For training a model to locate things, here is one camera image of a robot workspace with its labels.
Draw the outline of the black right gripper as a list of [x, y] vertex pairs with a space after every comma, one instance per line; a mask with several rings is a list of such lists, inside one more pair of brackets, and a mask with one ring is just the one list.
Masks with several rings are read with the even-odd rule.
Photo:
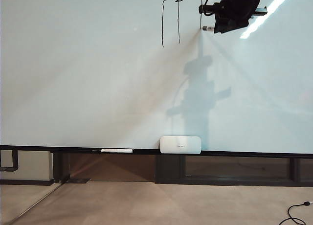
[[249, 25], [249, 18], [259, 5], [260, 0], [221, 0], [212, 5], [199, 6], [199, 13], [213, 14], [215, 18], [214, 33], [226, 33], [245, 28]]

